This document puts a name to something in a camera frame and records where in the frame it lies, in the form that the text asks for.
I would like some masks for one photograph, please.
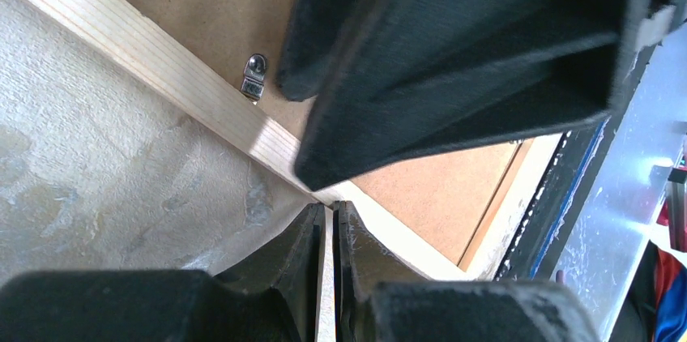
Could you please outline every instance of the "silver metal clip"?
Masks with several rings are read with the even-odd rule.
[[[267,59],[261,54],[253,54],[243,69],[243,84],[241,93],[251,100],[258,101],[265,90],[265,74],[267,73]]]

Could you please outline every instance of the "blue fabric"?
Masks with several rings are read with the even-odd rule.
[[[687,270],[682,268],[656,314],[656,342],[677,342],[687,331]]]

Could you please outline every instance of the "blue line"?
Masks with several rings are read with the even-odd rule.
[[[573,192],[574,190],[577,189],[580,181],[582,180],[582,176],[585,171],[582,169],[584,168],[584,165],[590,160],[591,152],[594,151],[594,146],[596,145],[596,142],[599,140],[599,137],[601,136],[601,132],[604,130],[604,125],[606,124],[606,121],[601,122],[597,127],[596,127],[596,132],[594,133],[594,138],[591,140],[589,143],[589,146],[587,147],[587,151],[584,153],[584,157],[582,159],[582,162],[580,163],[580,166],[578,168],[578,172],[575,174],[575,178],[570,185],[570,189],[568,189],[568,193],[565,195],[565,199],[563,199],[563,203],[561,203],[561,208],[558,211],[558,217],[556,218],[556,222],[551,225],[551,228],[548,230],[548,234],[546,236],[546,241],[544,242],[544,245],[541,247],[539,255],[537,255],[537,258],[535,260],[535,264],[532,266],[532,269],[530,270],[530,279],[533,279],[539,271],[539,267],[541,266],[542,261],[544,260],[544,256],[546,255],[546,251],[548,250],[549,245],[551,242],[553,242],[553,234],[556,231],[556,227],[558,227],[558,224],[560,223],[563,213],[565,212],[565,205],[568,204],[568,201],[570,198],[573,197]]]

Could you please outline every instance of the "wooden frame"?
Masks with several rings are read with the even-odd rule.
[[[504,238],[510,243],[513,222],[517,224],[524,213],[522,201],[534,194],[551,146],[557,143],[555,136],[541,137],[528,149],[518,150],[521,164],[511,162],[459,268],[353,183],[311,193],[291,170],[298,139],[126,0],[27,1],[285,181],[327,205],[353,201],[371,233],[405,263],[435,280],[487,277],[485,265],[493,265],[505,253]]]

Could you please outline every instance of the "black strip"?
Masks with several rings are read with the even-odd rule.
[[[569,136],[561,139],[537,187],[536,195],[540,197],[535,196],[530,202],[506,256],[501,261],[496,280],[534,277],[548,279],[553,274],[654,48],[652,46],[640,52],[629,77],[627,97],[617,115],[611,116],[605,126],[572,131]],[[599,146],[591,154],[596,143]],[[580,173],[585,165],[586,170]],[[561,206],[564,203],[570,203],[570,208],[561,222]],[[552,241],[549,240],[550,230],[555,230],[559,223],[561,227],[557,235]]]

